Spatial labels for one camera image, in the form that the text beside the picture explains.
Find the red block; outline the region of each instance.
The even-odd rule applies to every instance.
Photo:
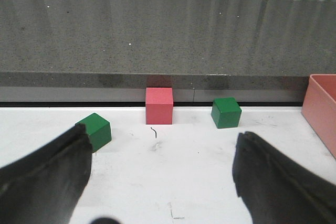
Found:
[[[173,123],[173,89],[146,89],[146,124]]]

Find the pink bin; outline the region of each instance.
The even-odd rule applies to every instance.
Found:
[[[302,114],[336,158],[336,74],[312,74]]]

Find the white table surface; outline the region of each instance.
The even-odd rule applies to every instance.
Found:
[[[232,180],[237,135],[244,131],[336,184],[336,161],[301,108],[242,110],[239,127],[217,129],[210,107],[175,107],[173,125],[146,125],[145,108],[0,108],[0,167],[96,112],[110,121],[112,141],[93,154],[70,224],[101,216],[124,224],[252,223]]]

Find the gray countertop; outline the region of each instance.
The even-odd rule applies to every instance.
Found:
[[[303,93],[335,35],[333,2],[0,0],[0,87]]]

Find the cube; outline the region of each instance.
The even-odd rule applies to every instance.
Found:
[[[109,121],[93,113],[76,124],[85,124],[86,133],[92,144],[92,153],[96,152],[111,141],[111,127]]]
[[[238,127],[240,115],[241,108],[233,97],[214,100],[211,117],[218,129]]]
[[[173,89],[146,89],[146,124],[173,123]]]

